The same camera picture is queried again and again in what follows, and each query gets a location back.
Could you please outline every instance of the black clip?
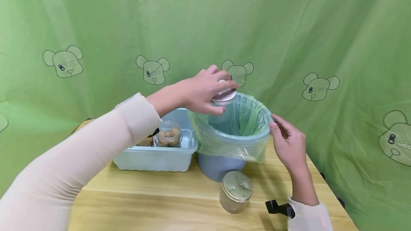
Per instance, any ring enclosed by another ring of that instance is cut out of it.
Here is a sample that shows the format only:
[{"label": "black clip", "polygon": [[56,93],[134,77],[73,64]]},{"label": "black clip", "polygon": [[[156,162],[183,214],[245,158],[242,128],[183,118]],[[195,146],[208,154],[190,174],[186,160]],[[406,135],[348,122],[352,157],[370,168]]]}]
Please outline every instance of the black clip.
[{"label": "black clip", "polygon": [[282,215],[286,215],[289,218],[295,217],[294,209],[290,204],[278,205],[277,201],[271,200],[266,201],[265,206],[267,207],[268,213],[270,214],[280,213]]},{"label": "black clip", "polygon": [[151,136],[148,136],[148,137],[153,137],[153,136],[157,135],[157,133],[159,133],[159,132],[160,132],[160,129],[157,128],[157,129],[154,131],[154,133],[153,133]]}]

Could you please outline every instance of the bear ear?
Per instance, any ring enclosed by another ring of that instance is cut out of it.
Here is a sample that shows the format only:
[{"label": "bear ear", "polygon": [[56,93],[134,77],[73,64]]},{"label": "bear ear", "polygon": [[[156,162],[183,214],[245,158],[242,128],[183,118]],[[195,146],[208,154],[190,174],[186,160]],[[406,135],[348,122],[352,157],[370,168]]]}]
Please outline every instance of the bear ear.
[{"label": "bear ear", "polygon": [[170,63],[167,59],[160,58],[157,62],[163,66],[163,71],[167,72],[170,69]]},{"label": "bear ear", "polygon": [[137,66],[139,67],[139,68],[141,68],[141,69],[144,69],[144,63],[147,61],[147,59],[144,57],[144,56],[142,56],[142,55],[139,55],[137,58],[136,58],[136,64],[137,64]]},{"label": "bear ear", "polygon": [[243,66],[245,68],[245,71],[246,71],[245,74],[246,75],[249,75],[254,71],[254,65],[250,62],[245,63]]},{"label": "bear ear", "polygon": [[5,130],[7,126],[9,125],[9,121],[4,115],[0,114],[0,132]]},{"label": "bear ear", "polygon": [[318,78],[318,75],[315,72],[311,72],[304,78],[304,84],[309,85],[309,83]]},{"label": "bear ear", "polygon": [[225,60],[221,66],[221,69],[227,71],[231,66],[234,66],[233,62],[231,60]]},{"label": "bear ear", "polygon": [[50,50],[46,50],[43,52],[43,61],[47,66],[54,66],[54,63],[52,62],[52,57],[56,53]]},{"label": "bear ear", "polygon": [[392,111],[389,112],[387,115],[384,117],[384,125],[387,128],[391,128],[394,124],[397,123],[408,123],[407,122],[407,117],[403,112],[400,111]]},{"label": "bear ear", "polygon": [[328,78],[328,81],[330,82],[330,87],[328,88],[330,90],[335,90],[340,86],[340,79],[337,76]]},{"label": "bear ear", "polygon": [[73,53],[77,60],[83,59],[83,52],[78,47],[71,45],[67,48],[67,51]]}]

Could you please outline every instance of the trash bag rim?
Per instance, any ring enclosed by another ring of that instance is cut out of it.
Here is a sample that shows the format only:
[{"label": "trash bag rim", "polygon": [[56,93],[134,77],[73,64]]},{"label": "trash bag rim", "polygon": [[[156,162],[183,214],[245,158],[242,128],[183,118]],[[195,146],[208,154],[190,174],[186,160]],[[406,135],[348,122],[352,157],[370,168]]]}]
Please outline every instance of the trash bag rim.
[{"label": "trash bag rim", "polygon": [[239,93],[239,92],[237,93],[237,96],[251,98],[252,101],[257,102],[261,106],[262,110],[266,113],[265,115],[268,116],[268,123],[265,129],[262,129],[259,133],[252,135],[252,136],[234,136],[234,135],[222,133],[221,131],[214,129],[210,125],[207,125],[203,121],[198,121],[196,122],[196,124],[198,125],[200,129],[209,130],[214,134],[214,136],[217,136],[218,139],[226,141],[226,142],[233,142],[232,140],[234,139],[236,140],[238,144],[249,144],[249,143],[256,143],[256,142],[263,140],[264,137],[268,136],[268,134],[270,133],[270,128],[268,125],[270,122],[273,121],[273,118],[271,118],[270,110],[262,102],[258,101],[254,96],[247,95],[244,93]]}]

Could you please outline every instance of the silver lid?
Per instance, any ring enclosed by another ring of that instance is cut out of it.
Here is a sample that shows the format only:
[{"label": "silver lid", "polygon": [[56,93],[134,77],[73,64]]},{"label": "silver lid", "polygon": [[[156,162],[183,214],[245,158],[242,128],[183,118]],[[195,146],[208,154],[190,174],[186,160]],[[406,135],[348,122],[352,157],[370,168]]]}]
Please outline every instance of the silver lid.
[{"label": "silver lid", "polygon": [[220,91],[217,95],[211,98],[211,102],[218,105],[227,105],[231,104],[235,101],[235,97],[237,96],[236,89],[227,89]]},{"label": "silver lid", "polygon": [[243,203],[253,194],[251,180],[239,171],[228,172],[222,182],[224,193],[233,201]]}]

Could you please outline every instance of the bear face print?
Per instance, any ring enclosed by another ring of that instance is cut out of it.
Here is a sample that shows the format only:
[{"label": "bear face print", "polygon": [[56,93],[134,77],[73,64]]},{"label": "bear face print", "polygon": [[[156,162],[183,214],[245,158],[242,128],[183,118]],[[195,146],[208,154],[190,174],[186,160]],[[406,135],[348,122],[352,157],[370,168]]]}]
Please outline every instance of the bear face print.
[{"label": "bear face print", "polygon": [[7,126],[9,125],[9,121],[7,120],[7,118],[0,114],[0,133],[5,130],[7,128]]},{"label": "bear face print", "polygon": [[245,85],[245,77],[254,71],[254,65],[250,62],[244,65],[234,65],[231,60],[225,60],[221,69],[227,71],[232,79],[238,84],[238,87]]},{"label": "bear face print", "polygon": [[147,59],[139,55],[136,58],[136,64],[143,69],[143,79],[145,82],[152,85],[162,85],[166,82],[164,72],[170,69],[170,63],[165,58],[160,58],[158,61],[147,61]]},{"label": "bear face print", "polygon": [[83,72],[83,66],[79,60],[83,58],[83,52],[76,47],[70,46],[65,51],[57,53],[46,50],[43,53],[43,61],[47,66],[54,66],[60,78],[69,78]]},{"label": "bear face print", "polygon": [[327,96],[328,90],[335,90],[340,86],[340,80],[336,76],[328,79],[319,78],[314,72],[304,78],[307,88],[303,91],[303,98],[309,101],[321,101]]},{"label": "bear face print", "polygon": [[397,163],[411,166],[411,125],[400,111],[392,111],[384,117],[388,131],[379,138],[383,152]]}]

